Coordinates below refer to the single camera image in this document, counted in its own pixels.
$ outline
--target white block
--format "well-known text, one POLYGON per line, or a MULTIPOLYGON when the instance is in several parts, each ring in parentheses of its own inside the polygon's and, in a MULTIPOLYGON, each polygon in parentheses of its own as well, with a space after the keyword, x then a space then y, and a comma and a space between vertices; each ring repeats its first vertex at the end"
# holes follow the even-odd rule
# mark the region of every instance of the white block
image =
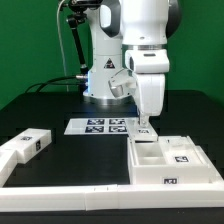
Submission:
POLYGON ((0 148, 0 187, 3 187, 12 171, 16 167, 17 156, 15 150, 0 148))
POLYGON ((27 129, 1 146, 2 149, 16 150, 18 163, 27 163, 51 143, 51 131, 27 129))
POLYGON ((128 140, 128 169, 132 184, 210 183, 216 169, 191 139, 159 137, 158 142, 128 140))
POLYGON ((96 186, 85 193, 86 210, 118 209, 117 185, 96 186))
POLYGON ((0 189, 0 211, 85 210, 85 187, 0 189))

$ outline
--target black cable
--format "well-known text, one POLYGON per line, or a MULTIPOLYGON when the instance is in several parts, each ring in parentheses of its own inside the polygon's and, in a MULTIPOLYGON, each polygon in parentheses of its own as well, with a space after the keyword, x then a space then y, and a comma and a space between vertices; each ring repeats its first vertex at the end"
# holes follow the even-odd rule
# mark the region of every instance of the black cable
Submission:
MULTIPOLYGON (((32 89, 33 87, 35 86, 40 86, 40 85, 43 85, 44 83, 36 83, 30 87, 28 87, 25 91, 25 93, 28 93, 30 89, 32 89)), ((69 86, 76 86, 78 85, 77 83, 49 83, 48 85, 54 85, 54 86, 66 86, 66 85, 69 85, 69 86)))
POLYGON ((76 79, 76 76, 71 75, 71 76, 67 76, 67 77, 59 77, 59 78, 55 78, 55 79, 51 79, 43 84, 41 84, 41 86, 36 90, 36 92, 40 92, 40 90, 42 90, 45 86, 49 85, 52 82, 57 82, 57 81, 63 81, 63 80, 69 80, 69 79, 76 79))

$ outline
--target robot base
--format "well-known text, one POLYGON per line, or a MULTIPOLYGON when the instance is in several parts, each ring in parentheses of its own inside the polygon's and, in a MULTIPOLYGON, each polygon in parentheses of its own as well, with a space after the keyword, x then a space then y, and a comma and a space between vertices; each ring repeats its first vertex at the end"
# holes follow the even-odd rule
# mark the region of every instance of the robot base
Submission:
POLYGON ((99 105, 121 105, 133 101, 132 96, 130 95, 118 98, 95 97, 89 95, 87 91, 83 93, 83 100, 88 103, 94 103, 99 105))

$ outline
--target white foam block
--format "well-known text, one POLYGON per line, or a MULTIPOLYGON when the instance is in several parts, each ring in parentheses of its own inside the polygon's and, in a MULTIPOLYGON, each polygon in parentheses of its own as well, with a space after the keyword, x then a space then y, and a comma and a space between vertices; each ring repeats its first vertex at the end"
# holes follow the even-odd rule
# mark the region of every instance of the white foam block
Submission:
POLYGON ((0 211, 85 210, 85 187, 0 189, 0 211))
POLYGON ((0 149, 0 187, 3 187, 16 164, 17 156, 15 150, 0 149))
POLYGON ((16 150, 18 163, 27 163, 51 143, 51 131, 27 129, 1 146, 1 149, 16 150))
POLYGON ((85 192, 86 210, 118 209, 117 185, 92 187, 85 192))

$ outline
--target label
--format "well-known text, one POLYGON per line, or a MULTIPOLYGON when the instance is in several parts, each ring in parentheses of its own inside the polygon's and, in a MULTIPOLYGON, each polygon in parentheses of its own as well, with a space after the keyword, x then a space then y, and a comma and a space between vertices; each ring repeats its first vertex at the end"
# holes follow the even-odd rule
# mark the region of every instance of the label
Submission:
POLYGON ((21 138, 22 141, 29 141, 32 137, 24 136, 21 138))
POLYGON ((121 133, 121 132, 127 132, 127 129, 125 126, 110 126, 109 132, 112 133, 121 133))
POLYGON ((102 133, 104 132, 103 126, 90 126, 86 127, 85 133, 102 133))
POLYGON ((187 156, 176 156, 175 160, 177 163, 189 163, 187 156))
POLYGON ((163 184, 178 184, 178 178, 163 178, 163 184))
POLYGON ((104 68, 109 68, 109 69, 114 69, 114 63, 112 62, 112 60, 109 58, 107 63, 105 64, 104 68))
POLYGON ((40 140, 36 142, 36 151, 39 151, 41 149, 41 142, 40 140))

